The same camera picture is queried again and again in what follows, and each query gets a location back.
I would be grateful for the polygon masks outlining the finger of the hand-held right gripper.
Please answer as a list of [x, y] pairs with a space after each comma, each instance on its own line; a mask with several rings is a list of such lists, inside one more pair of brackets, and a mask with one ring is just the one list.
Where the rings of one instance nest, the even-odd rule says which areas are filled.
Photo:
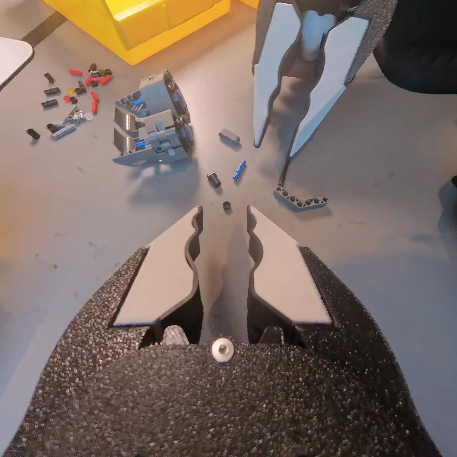
[[270, 122], [273, 102], [281, 89], [285, 62], [301, 30], [298, 3], [259, 3], [255, 23], [253, 135], [260, 148]]
[[293, 157], [346, 89], [346, 77], [368, 28], [369, 20], [351, 16], [332, 28], [323, 43], [323, 72], [310, 95], [309, 109], [294, 136]]

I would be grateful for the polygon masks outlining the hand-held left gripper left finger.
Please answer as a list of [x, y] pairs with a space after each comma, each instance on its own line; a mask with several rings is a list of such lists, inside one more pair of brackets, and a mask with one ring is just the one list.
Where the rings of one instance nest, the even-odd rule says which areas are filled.
[[200, 341], [204, 312], [195, 260], [202, 231], [203, 207], [196, 206], [147, 245], [113, 327], [150, 327], [143, 342], [159, 342], [176, 325], [188, 341]]

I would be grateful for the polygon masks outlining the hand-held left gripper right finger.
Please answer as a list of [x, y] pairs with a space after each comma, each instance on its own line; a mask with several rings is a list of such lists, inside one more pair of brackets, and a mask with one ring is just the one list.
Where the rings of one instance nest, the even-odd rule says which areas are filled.
[[308, 265], [305, 248], [253, 205], [247, 206], [248, 253], [254, 262], [248, 280], [249, 343], [268, 328], [285, 342], [304, 345], [307, 333], [332, 329], [332, 310]]

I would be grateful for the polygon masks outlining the grey angled brick beam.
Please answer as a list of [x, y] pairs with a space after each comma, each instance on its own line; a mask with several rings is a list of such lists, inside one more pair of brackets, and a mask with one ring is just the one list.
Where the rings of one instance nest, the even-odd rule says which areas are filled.
[[327, 197], [298, 198], [282, 186], [275, 186], [273, 191], [277, 200], [294, 212], [304, 212], [327, 205]]

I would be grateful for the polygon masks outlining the grey toy brick engine assembly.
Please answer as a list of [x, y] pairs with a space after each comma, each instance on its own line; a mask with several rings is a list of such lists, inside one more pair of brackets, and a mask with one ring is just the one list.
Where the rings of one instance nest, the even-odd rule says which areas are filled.
[[191, 123], [191, 116], [184, 96], [168, 70], [140, 81], [139, 89], [114, 103], [115, 121], [120, 115], [131, 115], [140, 120], [170, 110], [176, 117]]

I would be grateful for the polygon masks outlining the yellow open-front storage bin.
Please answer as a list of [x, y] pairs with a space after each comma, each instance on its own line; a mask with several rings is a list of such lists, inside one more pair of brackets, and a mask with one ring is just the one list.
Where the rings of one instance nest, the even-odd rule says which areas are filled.
[[230, 11], [229, 0], [45, 0], [130, 65]]

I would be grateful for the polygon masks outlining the grey toy brick wing assembly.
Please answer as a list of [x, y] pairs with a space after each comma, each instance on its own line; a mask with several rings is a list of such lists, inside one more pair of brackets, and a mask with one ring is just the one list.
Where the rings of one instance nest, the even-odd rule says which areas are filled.
[[183, 117], [171, 110], [137, 117], [114, 106], [114, 163], [123, 166], [171, 164], [191, 157], [193, 135]]

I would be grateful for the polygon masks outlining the person's right forearm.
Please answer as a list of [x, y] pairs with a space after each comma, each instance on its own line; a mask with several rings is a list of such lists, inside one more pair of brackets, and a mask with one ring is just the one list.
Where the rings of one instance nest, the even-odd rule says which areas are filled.
[[399, 0], [373, 51], [383, 75], [422, 94], [457, 93], [457, 2]]

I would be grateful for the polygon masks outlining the grey desk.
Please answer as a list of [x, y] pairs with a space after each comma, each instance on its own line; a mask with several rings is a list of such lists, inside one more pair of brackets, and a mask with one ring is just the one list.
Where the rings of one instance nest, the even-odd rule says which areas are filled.
[[[135, 250], [196, 205], [204, 217], [196, 262], [202, 343], [219, 334], [246, 342], [252, 204], [309, 246], [367, 307], [433, 440], [456, 456], [456, 218], [438, 197], [456, 175], [456, 96], [399, 89], [371, 56], [285, 181], [297, 197], [326, 196], [329, 204], [293, 213], [272, 190], [305, 110], [305, 82], [284, 78], [266, 137], [254, 148], [255, 16], [232, 2], [223, 18], [134, 67], [65, 21], [1, 90], [1, 454], [80, 308]], [[93, 62], [113, 75], [96, 89], [98, 114], [53, 141], [46, 125], [71, 106], [60, 101], [43, 111], [44, 74], [64, 92], [77, 86], [68, 69], [86, 73]], [[163, 69], [190, 108], [194, 154], [169, 166], [118, 165], [113, 102]], [[222, 129], [240, 144], [221, 140]], [[208, 181], [211, 172], [220, 188]]]

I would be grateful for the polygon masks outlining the pile of small brick parts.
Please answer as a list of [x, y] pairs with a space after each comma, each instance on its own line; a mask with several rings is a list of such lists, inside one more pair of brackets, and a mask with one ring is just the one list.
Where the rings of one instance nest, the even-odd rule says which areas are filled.
[[96, 89], [105, 87], [113, 79], [110, 68], [103, 68], [95, 62], [88, 66], [86, 73], [70, 68], [68, 74], [77, 78], [77, 85], [67, 88], [64, 92], [57, 86], [55, 78], [50, 73], [44, 74], [49, 88], [43, 91], [46, 97], [41, 103], [43, 111], [59, 107], [60, 101], [71, 106], [70, 112], [61, 121], [46, 125], [45, 128], [53, 141], [67, 137], [74, 133], [78, 126], [94, 119], [100, 106], [100, 97]]

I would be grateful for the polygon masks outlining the white rounded flat plate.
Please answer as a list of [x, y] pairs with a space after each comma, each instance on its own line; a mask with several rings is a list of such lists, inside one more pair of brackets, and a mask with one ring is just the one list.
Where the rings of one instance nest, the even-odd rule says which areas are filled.
[[7, 37], [0, 38], [0, 89], [31, 61], [33, 47], [22, 40]]

